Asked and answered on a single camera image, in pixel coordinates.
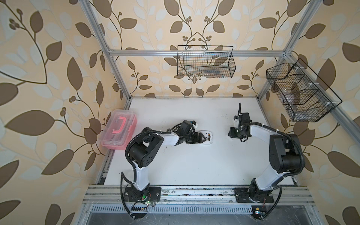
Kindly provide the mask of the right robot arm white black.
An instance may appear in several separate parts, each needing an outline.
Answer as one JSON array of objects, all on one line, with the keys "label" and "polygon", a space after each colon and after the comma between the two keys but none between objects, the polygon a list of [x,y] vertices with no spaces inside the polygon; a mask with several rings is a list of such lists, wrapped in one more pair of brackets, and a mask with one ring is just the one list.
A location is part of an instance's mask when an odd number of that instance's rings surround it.
[{"label": "right robot arm white black", "polygon": [[269,163],[265,171],[251,181],[247,191],[253,202],[259,202],[286,177],[300,174],[305,167],[299,137],[286,134],[259,122],[253,122],[249,113],[238,111],[234,116],[234,126],[229,130],[230,138],[246,142],[256,137],[269,145]]}]

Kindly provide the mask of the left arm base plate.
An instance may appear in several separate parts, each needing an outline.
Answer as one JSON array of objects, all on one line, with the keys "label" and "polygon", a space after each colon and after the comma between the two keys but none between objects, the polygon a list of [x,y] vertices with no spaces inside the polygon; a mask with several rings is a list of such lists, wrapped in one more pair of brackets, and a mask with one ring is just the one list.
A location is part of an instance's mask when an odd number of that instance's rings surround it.
[{"label": "left arm base plate", "polygon": [[127,187],[124,198],[127,202],[159,202],[161,187],[146,187],[143,191],[139,191],[135,187]]}]

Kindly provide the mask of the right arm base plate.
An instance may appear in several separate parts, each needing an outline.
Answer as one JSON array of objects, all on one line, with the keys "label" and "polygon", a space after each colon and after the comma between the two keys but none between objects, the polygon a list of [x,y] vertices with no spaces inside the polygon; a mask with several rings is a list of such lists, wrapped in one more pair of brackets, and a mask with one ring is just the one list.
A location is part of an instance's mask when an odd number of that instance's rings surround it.
[{"label": "right arm base plate", "polygon": [[271,190],[250,190],[248,187],[236,187],[234,193],[237,203],[274,203]]}]

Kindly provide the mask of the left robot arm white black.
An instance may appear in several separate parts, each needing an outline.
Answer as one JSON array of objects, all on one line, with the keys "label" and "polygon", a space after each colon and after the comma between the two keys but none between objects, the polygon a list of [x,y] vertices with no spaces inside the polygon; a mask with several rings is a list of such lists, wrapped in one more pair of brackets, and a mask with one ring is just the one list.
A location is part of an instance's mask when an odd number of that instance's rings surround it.
[{"label": "left robot arm white black", "polygon": [[144,201],[151,198],[150,182],[147,167],[153,162],[161,147],[178,146],[183,143],[211,144],[213,134],[210,131],[196,131],[195,121],[184,120],[167,131],[144,128],[130,140],[125,149],[125,158],[132,166],[133,179],[129,180],[121,172],[121,184],[125,181],[125,189],[130,201]]}]

